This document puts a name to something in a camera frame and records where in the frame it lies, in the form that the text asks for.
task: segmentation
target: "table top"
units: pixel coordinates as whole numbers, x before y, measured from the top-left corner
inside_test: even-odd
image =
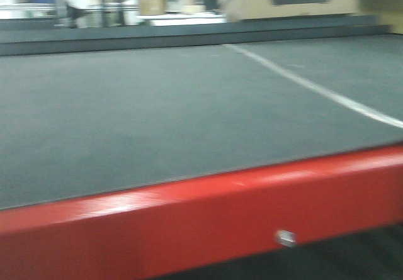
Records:
[[[403,36],[241,44],[403,119]],[[401,141],[217,45],[0,57],[0,209]]]

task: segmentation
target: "metal bolt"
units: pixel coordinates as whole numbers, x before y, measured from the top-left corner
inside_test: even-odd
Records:
[[[285,230],[277,231],[275,239],[279,244],[285,247],[294,247],[297,244],[295,234]]]

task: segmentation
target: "dark floor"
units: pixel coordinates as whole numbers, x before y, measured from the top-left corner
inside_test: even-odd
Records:
[[[155,280],[401,280],[403,230],[391,226]]]
[[[240,45],[403,118],[403,36]],[[403,139],[223,46],[1,57],[0,209]]]

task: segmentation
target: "table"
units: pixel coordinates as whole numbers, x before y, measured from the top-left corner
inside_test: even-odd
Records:
[[[401,141],[402,44],[384,35],[1,57],[0,209]],[[343,279],[362,279],[354,270]]]

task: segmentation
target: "red table edge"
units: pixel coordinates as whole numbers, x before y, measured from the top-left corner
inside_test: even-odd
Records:
[[[146,279],[403,220],[403,145],[0,211],[0,279]]]

